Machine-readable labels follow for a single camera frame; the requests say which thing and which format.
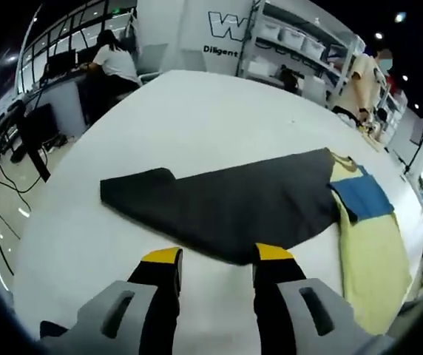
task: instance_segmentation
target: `black hair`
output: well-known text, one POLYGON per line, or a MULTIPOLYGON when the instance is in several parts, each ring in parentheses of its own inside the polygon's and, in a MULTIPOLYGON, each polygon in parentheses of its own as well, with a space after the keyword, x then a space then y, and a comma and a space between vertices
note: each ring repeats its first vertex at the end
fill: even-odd
POLYGON ((121 42, 119 42, 119 40, 115 37, 115 34, 111 30, 101 31, 98 37, 96 38, 96 44, 99 48, 108 45, 109 49, 113 51, 127 51, 126 48, 121 44, 121 42))

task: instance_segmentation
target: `shelving unit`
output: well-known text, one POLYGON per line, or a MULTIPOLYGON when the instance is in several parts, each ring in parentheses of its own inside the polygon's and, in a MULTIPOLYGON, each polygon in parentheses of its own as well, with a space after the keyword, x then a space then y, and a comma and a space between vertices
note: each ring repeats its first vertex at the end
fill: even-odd
POLYGON ((356 36, 354 36, 354 40, 351 43, 345 43, 330 30, 322 26, 320 23, 316 23, 314 20, 312 21, 309 18, 303 18, 284 7, 271 4, 269 1, 260 0, 255 3, 249 15, 248 27, 246 28, 240 62, 237 68, 237 76, 276 86, 276 78, 266 78, 264 75, 257 75, 248 71, 249 63, 255 53, 256 43, 273 47, 276 50, 286 51, 295 61, 301 61, 305 66, 314 69, 315 75, 318 77, 322 77, 326 74, 332 81, 332 85, 334 85, 334 87, 330 88, 330 93, 332 95, 338 95, 343 88, 343 84, 348 81, 346 76, 356 48, 356 36), (278 39, 261 36, 259 31, 264 21, 274 22, 282 27, 288 26, 297 28, 308 36, 316 38, 326 47, 326 51, 322 54, 322 59, 314 58, 304 51, 293 48, 278 39), (340 48, 345 54, 342 72, 339 72, 325 61, 330 48, 340 48))

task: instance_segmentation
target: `face mask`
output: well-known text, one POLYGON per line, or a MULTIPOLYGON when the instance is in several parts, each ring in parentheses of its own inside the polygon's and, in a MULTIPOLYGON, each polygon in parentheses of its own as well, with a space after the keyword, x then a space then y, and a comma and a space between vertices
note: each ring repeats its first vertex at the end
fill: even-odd
POLYGON ((379 61, 379 68, 381 68, 384 75, 389 75, 388 71, 392 68, 392 59, 381 59, 379 61))

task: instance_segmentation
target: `black garment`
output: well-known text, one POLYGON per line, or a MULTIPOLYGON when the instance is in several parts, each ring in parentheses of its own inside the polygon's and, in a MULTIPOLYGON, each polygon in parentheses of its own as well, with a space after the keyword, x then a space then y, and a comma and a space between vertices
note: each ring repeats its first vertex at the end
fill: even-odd
POLYGON ((327 149, 175 180, 164 168, 102 180, 101 200, 204 254, 252 261, 261 242, 288 249, 338 221, 327 149))
POLYGON ((361 122, 353 115, 351 112, 349 112, 347 109, 344 109, 340 106, 335 106, 332 110, 334 113, 342 113, 343 115, 347 115, 351 120, 356 122, 356 127, 361 126, 361 122))
POLYGON ((106 114, 116 96, 138 88, 139 85, 134 81, 117 75, 105 75, 103 71, 89 73, 81 85, 82 107, 88 116, 88 123, 94 124, 106 114))

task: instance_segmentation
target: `blue cloth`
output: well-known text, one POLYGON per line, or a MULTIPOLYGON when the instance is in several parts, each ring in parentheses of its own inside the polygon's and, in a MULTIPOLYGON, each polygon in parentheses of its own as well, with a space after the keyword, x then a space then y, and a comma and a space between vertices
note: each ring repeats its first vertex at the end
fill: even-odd
POLYGON ((341 198, 353 223, 381 217, 394 210, 372 175, 335 181, 331 188, 341 198))

